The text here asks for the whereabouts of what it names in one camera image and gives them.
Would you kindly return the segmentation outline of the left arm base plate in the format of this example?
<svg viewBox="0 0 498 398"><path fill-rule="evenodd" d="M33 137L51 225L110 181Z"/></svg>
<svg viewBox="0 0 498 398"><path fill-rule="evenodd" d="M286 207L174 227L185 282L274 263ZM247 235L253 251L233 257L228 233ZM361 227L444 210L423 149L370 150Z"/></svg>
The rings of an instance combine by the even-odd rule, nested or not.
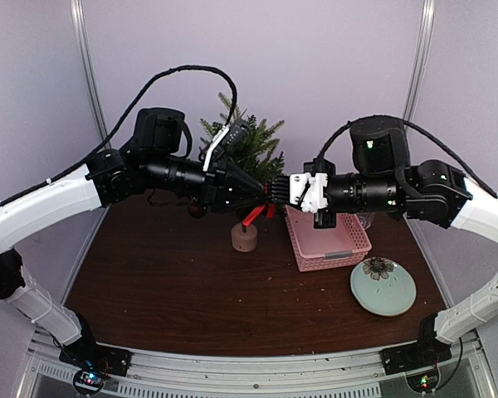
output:
<svg viewBox="0 0 498 398"><path fill-rule="evenodd" d="M129 350L100 345L85 337L72 344L59 343L58 346L61 362L109 376L126 376L132 359Z"/></svg>

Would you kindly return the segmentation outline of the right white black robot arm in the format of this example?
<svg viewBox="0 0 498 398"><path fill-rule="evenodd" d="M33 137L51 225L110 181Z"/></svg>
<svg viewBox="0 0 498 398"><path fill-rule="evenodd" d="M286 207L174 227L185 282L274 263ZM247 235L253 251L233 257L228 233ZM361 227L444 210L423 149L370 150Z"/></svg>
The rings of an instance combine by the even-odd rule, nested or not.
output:
<svg viewBox="0 0 498 398"><path fill-rule="evenodd" d="M458 165L433 159L413 166L407 129L435 143ZM344 132L353 145L356 171L338 175L325 154ZM291 204L313 213L317 228L329 227L338 213L385 212L469 231L498 244L498 192L438 138L397 117L372 115L349 121L290 182Z"/></svg>

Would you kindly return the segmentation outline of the red satin ribbon bow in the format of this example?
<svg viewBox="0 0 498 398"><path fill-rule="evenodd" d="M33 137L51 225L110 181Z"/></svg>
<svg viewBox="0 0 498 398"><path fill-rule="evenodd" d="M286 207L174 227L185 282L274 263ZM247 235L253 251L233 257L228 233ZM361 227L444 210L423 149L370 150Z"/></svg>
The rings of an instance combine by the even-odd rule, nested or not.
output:
<svg viewBox="0 0 498 398"><path fill-rule="evenodd" d="M257 217L264 215L266 219L270 220L276 214L276 205L268 200L264 205L256 206L242 221L242 227L248 228L253 224Z"/></svg>

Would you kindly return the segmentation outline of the dark red bauble ornament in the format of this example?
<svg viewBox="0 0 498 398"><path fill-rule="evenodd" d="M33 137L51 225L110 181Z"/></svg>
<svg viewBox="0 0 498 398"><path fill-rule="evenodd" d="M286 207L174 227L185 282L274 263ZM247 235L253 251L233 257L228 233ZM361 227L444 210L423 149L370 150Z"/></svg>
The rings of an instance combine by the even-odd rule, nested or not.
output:
<svg viewBox="0 0 498 398"><path fill-rule="evenodd" d="M188 214L195 219L201 219L208 213L208 207L202 203L191 201L188 203Z"/></svg>

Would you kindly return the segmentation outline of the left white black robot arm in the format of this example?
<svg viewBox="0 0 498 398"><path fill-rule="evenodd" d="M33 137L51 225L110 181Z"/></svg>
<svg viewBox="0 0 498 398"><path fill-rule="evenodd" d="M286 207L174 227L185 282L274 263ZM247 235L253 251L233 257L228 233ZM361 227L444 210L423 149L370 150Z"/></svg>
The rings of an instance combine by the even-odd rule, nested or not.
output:
<svg viewBox="0 0 498 398"><path fill-rule="evenodd" d="M30 275L16 252L21 240L72 216L111 206L147 190L165 190L190 201L190 214L231 212L262 204L264 187L228 160L247 124L227 124L202 161L179 155L191 134L182 112L139 111L131 139L119 149L93 153L63 177L32 192L0 201L0 300L46 329L61 350L85 368L102 362L88 322L54 300Z"/></svg>

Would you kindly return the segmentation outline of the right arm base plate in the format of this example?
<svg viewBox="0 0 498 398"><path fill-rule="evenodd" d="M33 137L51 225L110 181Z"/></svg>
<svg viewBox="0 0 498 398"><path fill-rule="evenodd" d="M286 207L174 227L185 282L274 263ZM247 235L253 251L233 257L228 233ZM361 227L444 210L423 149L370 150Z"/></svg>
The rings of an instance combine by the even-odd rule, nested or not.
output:
<svg viewBox="0 0 498 398"><path fill-rule="evenodd" d="M380 352L386 375L434 366L452 358L451 346L437 340L417 340Z"/></svg>

